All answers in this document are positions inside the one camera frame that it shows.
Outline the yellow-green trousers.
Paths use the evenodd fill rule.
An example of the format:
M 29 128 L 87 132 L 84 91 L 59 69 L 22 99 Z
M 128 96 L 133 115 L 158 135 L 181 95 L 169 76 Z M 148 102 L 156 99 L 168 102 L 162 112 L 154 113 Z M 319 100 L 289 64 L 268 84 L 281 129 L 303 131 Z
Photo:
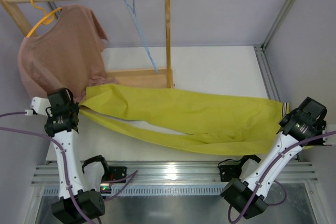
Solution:
M 88 87 L 81 113 L 152 144 L 223 156 L 269 151 L 289 104 L 180 89 L 104 84 Z

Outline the light blue wire hanger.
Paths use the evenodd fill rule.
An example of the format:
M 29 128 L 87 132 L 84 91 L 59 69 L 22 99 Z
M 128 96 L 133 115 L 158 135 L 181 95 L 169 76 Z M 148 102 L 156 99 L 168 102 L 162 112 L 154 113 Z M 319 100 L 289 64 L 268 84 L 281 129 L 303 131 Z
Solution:
M 138 33 L 138 35 L 139 35 L 139 37 L 140 37 L 140 39 L 142 41 L 142 46 L 143 46 L 144 50 L 147 53 L 147 56 L 148 56 L 148 58 L 149 58 L 149 60 L 150 60 L 150 62 L 152 64 L 152 67 L 153 67 L 155 73 L 159 73 L 158 68 L 157 68 L 157 66 L 155 64 L 155 61 L 152 58 L 151 52 L 149 50 L 148 42 L 147 42 L 147 40 L 145 38 L 143 28 L 142 28 L 141 23 L 140 23 L 140 21 L 138 19 L 138 16 L 137 16 L 137 12 L 136 12 L 137 10 L 136 10 L 136 6 L 135 6 L 135 0 L 132 0 L 132 4 L 130 4 L 127 0 L 124 0 L 124 3 L 126 5 L 126 8 L 128 10 L 128 13 L 129 13 L 132 21 L 133 21 L 135 29 L 136 29 L 136 31 L 137 31 L 137 33 Z

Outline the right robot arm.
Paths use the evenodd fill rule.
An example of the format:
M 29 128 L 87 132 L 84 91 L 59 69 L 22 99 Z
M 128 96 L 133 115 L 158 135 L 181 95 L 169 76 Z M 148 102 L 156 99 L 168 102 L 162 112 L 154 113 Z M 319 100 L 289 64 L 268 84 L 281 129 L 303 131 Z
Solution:
M 271 186 L 288 162 L 305 147 L 326 144 L 326 114 L 326 106 L 306 97 L 297 108 L 283 116 L 266 157 L 258 160 L 249 173 L 242 172 L 240 177 L 231 179 L 220 193 L 229 203 L 229 209 L 239 212 L 230 223 L 262 214 L 269 207 L 265 199 Z

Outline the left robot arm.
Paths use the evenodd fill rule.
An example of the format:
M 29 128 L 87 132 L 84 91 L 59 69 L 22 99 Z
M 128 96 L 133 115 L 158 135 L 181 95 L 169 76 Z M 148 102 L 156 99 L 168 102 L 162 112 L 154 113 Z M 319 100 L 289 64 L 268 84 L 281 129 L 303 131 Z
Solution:
M 85 175 L 78 153 L 79 105 L 72 92 L 61 88 L 47 94 L 45 132 L 51 138 L 59 171 L 59 200 L 51 212 L 62 223 L 100 223 L 105 213 L 99 191 L 105 173 L 101 158 L 90 161 L 92 175 Z

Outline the pink t-shirt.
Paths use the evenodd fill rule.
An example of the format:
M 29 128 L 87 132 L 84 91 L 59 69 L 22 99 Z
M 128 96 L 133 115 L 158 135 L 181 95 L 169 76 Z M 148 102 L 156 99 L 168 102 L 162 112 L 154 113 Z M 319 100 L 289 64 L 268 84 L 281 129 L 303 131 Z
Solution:
M 17 57 L 22 83 L 28 95 L 69 89 L 74 100 L 86 97 L 86 88 L 116 84 L 109 79 L 101 53 L 108 37 L 94 12 L 79 4 L 65 5 L 56 23 L 45 34 L 24 38 Z

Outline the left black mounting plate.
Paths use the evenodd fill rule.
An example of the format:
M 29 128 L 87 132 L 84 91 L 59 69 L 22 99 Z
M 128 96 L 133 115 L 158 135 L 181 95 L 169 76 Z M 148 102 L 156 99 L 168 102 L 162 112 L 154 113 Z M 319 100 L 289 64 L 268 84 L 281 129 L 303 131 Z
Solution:
M 117 183 L 125 183 L 127 176 L 126 166 L 109 166 L 109 171 L 104 175 L 103 181 L 115 181 L 120 180 Z

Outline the black mounting plate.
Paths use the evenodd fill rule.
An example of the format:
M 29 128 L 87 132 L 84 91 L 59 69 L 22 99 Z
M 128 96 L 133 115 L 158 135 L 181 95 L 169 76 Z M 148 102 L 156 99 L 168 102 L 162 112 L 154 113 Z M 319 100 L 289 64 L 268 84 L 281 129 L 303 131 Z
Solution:
M 127 176 L 126 166 L 109 166 L 109 171 L 104 175 L 103 181 L 115 181 L 120 180 L 117 183 L 125 183 Z
M 226 159 L 217 164 L 221 182 L 230 182 L 234 178 L 239 178 L 242 173 L 242 167 L 246 163 L 243 160 Z

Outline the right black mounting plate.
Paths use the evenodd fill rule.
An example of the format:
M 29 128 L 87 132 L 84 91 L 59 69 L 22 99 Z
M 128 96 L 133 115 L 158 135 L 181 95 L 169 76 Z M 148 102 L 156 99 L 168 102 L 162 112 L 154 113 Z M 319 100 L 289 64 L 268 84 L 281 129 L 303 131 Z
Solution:
M 221 182 L 230 182 L 234 178 L 239 178 L 242 173 L 242 167 L 246 163 L 243 160 L 226 159 L 217 164 Z

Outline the wooden clothes rack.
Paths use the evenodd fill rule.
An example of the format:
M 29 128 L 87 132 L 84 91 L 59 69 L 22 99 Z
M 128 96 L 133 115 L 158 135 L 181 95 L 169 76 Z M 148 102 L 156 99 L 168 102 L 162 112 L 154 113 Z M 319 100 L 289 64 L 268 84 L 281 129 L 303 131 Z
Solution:
M 1 0 L 1 5 L 26 37 L 36 37 L 36 29 L 52 14 L 61 9 L 55 8 L 35 25 L 31 25 L 18 4 L 53 1 L 79 0 Z M 141 88 L 173 88 L 173 70 L 171 65 L 171 0 L 164 0 L 165 46 L 150 47 L 143 44 L 145 54 L 151 63 L 141 63 L 144 53 L 139 48 L 107 48 L 103 53 L 107 64 L 107 77 L 116 79 L 121 85 Z

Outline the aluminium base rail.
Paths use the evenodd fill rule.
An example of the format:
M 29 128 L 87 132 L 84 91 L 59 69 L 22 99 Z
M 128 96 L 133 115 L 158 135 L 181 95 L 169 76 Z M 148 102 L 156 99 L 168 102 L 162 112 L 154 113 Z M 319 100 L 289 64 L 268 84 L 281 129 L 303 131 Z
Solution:
M 137 171 L 133 183 L 139 185 L 196 185 L 220 184 L 217 162 L 108 162 L 109 166 L 124 166 L 127 175 Z M 278 175 L 277 181 L 284 184 L 316 183 L 314 168 L 309 162 L 290 161 Z M 59 175 L 56 162 L 38 165 L 32 186 L 58 186 Z

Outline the aluminium frame profile right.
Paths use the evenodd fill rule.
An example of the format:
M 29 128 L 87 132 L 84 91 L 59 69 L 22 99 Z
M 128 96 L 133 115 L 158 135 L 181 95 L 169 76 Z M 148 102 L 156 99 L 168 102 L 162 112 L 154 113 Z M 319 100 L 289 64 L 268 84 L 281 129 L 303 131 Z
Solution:
M 288 92 L 285 75 L 289 72 L 290 43 L 285 39 L 288 28 L 287 17 L 291 16 L 296 0 L 285 0 L 264 42 L 254 45 L 261 77 L 267 97 L 275 101 L 287 101 Z

